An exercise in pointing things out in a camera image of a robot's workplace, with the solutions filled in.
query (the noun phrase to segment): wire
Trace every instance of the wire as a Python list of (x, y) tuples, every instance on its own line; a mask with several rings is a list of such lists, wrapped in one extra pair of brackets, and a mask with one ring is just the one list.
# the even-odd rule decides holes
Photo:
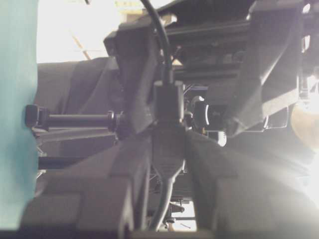
[(167, 209), (169, 207), (171, 194), (173, 191), (173, 180), (163, 180), (160, 191), (159, 206), (155, 211), (150, 224), (150, 230), (157, 231), (163, 222)]
[(194, 86), (194, 84), (186, 86), (185, 90), (184, 90), (184, 95)]
[(174, 84), (174, 78), (172, 76), (172, 62), (169, 41), (165, 29), (160, 21), (160, 16), (158, 12), (153, 8), (149, 0), (141, 0), (141, 2), (143, 3), (145, 9), (148, 11), (152, 19), (152, 22), (159, 36), (159, 43), (163, 49), (165, 65), (164, 77), (162, 79), (163, 85)]

